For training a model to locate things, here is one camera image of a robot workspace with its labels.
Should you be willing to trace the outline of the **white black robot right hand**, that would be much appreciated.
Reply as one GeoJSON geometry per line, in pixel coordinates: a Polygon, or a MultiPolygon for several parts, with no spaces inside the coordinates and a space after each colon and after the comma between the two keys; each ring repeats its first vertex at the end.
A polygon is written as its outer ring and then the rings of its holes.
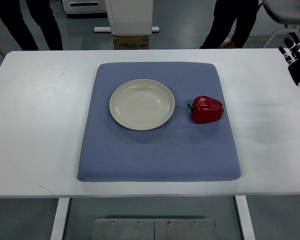
{"type": "Polygon", "coordinates": [[[287,69],[294,84],[300,88],[300,39],[295,32],[289,34],[291,38],[283,40],[286,48],[279,46],[278,50],[288,64],[287,69]]]}

